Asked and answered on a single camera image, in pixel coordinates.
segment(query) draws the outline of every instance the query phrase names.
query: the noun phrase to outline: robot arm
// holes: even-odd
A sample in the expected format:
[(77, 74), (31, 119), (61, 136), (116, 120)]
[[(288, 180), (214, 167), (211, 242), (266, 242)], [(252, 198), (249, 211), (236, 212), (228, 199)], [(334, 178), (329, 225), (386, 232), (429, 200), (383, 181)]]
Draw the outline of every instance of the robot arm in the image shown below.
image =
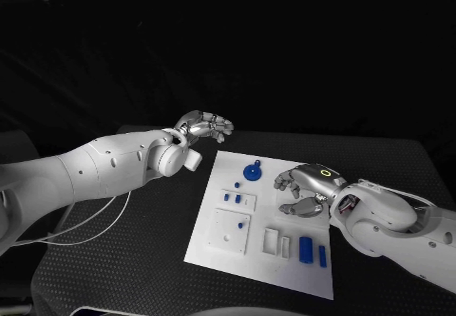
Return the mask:
[(350, 184), (329, 168), (306, 164), (283, 172), (276, 189), (290, 185), (295, 198), (301, 189), (316, 196), (280, 211), (301, 217), (316, 216), (329, 204), (329, 223), (364, 254), (394, 260), (416, 276), (456, 293), (456, 212), (429, 204), (415, 207), (391, 190), (370, 181)]
[(195, 171), (202, 156), (191, 144), (205, 136), (223, 142), (233, 129), (223, 117), (194, 111), (175, 129), (106, 136), (62, 155), (0, 165), (0, 255), (55, 209), (119, 196), (182, 166)]

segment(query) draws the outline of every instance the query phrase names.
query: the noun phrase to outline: small blue piece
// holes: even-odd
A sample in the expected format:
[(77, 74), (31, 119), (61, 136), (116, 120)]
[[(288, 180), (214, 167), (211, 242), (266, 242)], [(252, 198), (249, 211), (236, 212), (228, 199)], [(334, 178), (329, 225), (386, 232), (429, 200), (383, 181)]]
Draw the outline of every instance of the small blue piece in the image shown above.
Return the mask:
[(309, 237), (299, 237), (299, 260), (306, 264), (314, 263), (314, 245)]
[(249, 181), (257, 181), (262, 178), (260, 160), (254, 162), (254, 165), (249, 165), (244, 169), (244, 177)]
[(327, 268), (327, 252), (325, 246), (319, 246), (319, 253), (321, 253), (321, 267)]

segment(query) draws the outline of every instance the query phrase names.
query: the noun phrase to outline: blue block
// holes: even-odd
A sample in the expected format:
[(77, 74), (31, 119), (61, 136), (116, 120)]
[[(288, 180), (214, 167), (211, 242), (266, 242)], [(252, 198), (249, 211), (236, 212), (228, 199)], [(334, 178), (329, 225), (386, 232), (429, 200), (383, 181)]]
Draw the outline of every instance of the blue block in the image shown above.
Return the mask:
[(327, 268), (327, 252), (325, 246), (319, 246), (319, 253), (321, 253), (321, 267)]
[(306, 264), (314, 263), (314, 245), (309, 237), (299, 237), (299, 260)]

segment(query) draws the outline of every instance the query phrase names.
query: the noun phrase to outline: table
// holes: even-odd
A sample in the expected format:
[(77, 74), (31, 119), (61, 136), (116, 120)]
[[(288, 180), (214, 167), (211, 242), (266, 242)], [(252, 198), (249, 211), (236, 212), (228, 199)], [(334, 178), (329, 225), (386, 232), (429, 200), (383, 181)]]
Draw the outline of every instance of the table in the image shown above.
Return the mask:
[[(151, 130), (126, 126), (120, 132)], [(270, 307), (311, 315), (456, 315), (456, 294), (415, 277), (390, 259), (361, 254), (331, 228), (335, 301), (184, 262), (218, 150), (321, 163), (348, 181), (364, 178), (456, 209), (425, 148), (412, 140), (236, 131), (221, 145), (201, 139), (197, 172), (182, 169), (132, 193), (109, 232), (78, 246), (51, 246), (32, 281), (39, 315), (70, 315), (81, 306), (142, 315), (188, 315), (227, 307)], [(127, 195), (87, 225), (57, 238), (97, 234)], [(64, 229), (107, 200), (77, 204)]]

